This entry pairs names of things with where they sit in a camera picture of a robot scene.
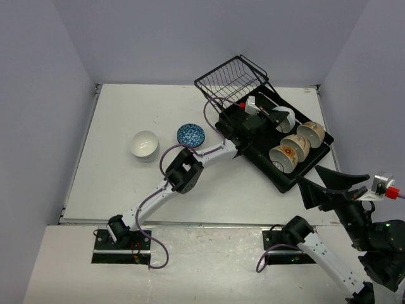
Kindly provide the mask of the light blue ribbed bowl back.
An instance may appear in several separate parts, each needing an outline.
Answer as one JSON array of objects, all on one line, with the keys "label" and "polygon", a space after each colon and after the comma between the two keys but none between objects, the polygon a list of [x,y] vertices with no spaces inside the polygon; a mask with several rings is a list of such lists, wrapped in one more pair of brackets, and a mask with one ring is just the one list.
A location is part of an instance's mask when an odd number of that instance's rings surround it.
[{"label": "light blue ribbed bowl back", "polygon": [[276,106],[273,108],[275,111],[284,111],[287,112],[288,115],[284,120],[281,121],[281,123],[276,127],[276,130],[279,132],[282,132],[284,134],[289,133],[295,126],[296,123],[296,117],[295,113],[291,108],[285,107],[285,106]]}]

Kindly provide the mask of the light blue ribbed bowl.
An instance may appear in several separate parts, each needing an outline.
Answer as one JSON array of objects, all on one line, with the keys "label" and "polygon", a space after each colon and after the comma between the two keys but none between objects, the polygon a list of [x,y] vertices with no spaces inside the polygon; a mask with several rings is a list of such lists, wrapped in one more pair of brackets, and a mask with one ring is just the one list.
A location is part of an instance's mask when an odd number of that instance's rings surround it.
[{"label": "light blue ribbed bowl", "polygon": [[149,130],[143,130],[133,136],[130,142],[130,152],[137,158],[147,159],[159,152],[159,139]]},{"label": "light blue ribbed bowl", "polygon": [[295,113],[291,108],[285,107],[285,106],[276,106],[273,108],[275,111],[284,111],[287,112],[288,115],[284,120],[281,121],[281,123],[276,127],[276,130],[279,132],[282,132],[284,134],[289,133],[295,126],[296,123],[296,117]]},{"label": "light blue ribbed bowl", "polygon": [[135,159],[140,162],[151,162],[159,154],[160,144],[146,144],[143,145],[133,145],[131,147],[131,153],[134,155]]}]

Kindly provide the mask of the orange flower beige bowl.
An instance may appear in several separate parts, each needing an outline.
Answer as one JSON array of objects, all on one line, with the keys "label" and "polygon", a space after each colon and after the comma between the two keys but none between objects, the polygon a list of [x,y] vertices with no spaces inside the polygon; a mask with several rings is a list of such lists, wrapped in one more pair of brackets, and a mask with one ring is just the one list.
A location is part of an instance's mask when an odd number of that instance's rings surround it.
[{"label": "orange flower beige bowl", "polygon": [[272,164],[285,174],[291,174],[298,164],[298,155],[296,151],[289,146],[275,146],[269,151],[269,158]]}]

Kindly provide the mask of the red patterned white bowl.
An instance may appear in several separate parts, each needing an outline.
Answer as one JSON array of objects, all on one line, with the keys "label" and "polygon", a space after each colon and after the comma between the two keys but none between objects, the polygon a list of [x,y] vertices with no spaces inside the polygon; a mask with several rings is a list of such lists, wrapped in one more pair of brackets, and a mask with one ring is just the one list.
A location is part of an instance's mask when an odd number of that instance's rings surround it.
[{"label": "red patterned white bowl", "polygon": [[177,141],[179,144],[186,144],[197,148],[205,141],[205,132],[202,127],[194,123],[187,123],[177,130]]}]

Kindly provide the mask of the light blue ribbed bowl front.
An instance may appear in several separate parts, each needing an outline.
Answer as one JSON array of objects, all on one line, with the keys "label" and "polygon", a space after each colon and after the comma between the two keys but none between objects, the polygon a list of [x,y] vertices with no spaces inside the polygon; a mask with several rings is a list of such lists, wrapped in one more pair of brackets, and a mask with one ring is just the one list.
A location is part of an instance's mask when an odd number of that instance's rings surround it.
[{"label": "light blue ribbed bowl front", "polygon": [[159,152],[159,139],[149,130],[143,130],[133,136],[130,142],[130,152],[137,158],[147,159]]}]

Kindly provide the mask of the beige leaf pattern bowl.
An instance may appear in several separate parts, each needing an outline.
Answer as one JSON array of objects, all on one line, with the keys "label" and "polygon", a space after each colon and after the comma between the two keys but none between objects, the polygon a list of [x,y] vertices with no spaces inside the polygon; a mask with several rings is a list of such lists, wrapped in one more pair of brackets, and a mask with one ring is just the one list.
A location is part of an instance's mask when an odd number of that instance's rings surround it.
[{"label": "beige leaf pattern bowl", "polygon": [[297,153],[299,163],[302,163],[308,157],[311,148],[310,142],[305,137],[298,134],[291,134],[284,137],[280,141],[280,144],[293,148]]}]

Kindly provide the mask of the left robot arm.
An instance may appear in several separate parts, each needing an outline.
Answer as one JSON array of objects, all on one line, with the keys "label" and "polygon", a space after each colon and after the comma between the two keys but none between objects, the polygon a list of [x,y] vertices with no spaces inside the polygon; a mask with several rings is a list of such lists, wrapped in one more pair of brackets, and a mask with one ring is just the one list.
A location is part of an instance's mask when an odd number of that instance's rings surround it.
[{"label": "left robot arm", "polygon": [[222,141],[202,150],[178,144],[181,150],[167,168],[161,169],[163,180],[156,190],[129,211],[109,219],[106,229],[110,243],[118,249],[126,248],[131,243],[132,233],[140,230],[142,223],[175,194],[190,192],[205,168],[240,155],[258,159],[260,169],[268,167],[267,152],[294,126],[295,116],[286,107],[271,110],[260,107],[254,115],[234,106],[227,109],[214,127],[223,136]]}]

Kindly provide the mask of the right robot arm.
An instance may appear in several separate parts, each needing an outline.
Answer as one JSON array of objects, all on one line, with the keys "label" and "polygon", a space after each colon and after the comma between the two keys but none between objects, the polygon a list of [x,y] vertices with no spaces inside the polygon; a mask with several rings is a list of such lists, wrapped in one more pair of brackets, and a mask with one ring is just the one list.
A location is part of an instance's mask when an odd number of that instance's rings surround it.
[{"label": "right robot arm", "polygon": [[375,203],[404,195],[388,173],[350,175],[317,166],[323,184],[297,177],[305,208],[333,211],[346,232],[343,241],[322,240],[307,220],[294,217],[282,241],[318,264],[345,294],[347,303],[404,303],[404,221],[375,222]]}]

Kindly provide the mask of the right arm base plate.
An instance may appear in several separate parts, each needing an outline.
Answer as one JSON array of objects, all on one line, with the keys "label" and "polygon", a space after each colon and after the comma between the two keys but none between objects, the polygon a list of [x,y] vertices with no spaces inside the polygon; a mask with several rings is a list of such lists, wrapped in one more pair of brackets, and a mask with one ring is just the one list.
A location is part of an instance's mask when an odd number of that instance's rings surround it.
[{"label": "right arm base plate", "polygon": [[[264,250],[285,244],[282,228],[282,225],[274,225],[262,231]],[[315,261],[301,250],[279,246],[266,254],[265,263],[267,265],[303,265],[315,264]]]}]

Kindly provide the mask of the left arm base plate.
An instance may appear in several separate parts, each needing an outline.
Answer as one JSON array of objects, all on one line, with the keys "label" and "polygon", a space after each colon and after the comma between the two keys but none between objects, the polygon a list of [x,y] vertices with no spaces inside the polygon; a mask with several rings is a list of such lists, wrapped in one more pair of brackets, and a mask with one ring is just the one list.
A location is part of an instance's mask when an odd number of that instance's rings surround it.
[{"label": "left arm base plate", "polygon": [[147,265],[151,260],[151,240],[139,231],[130,231],[114,242],[107,229],[96,229],[92,264]]}]

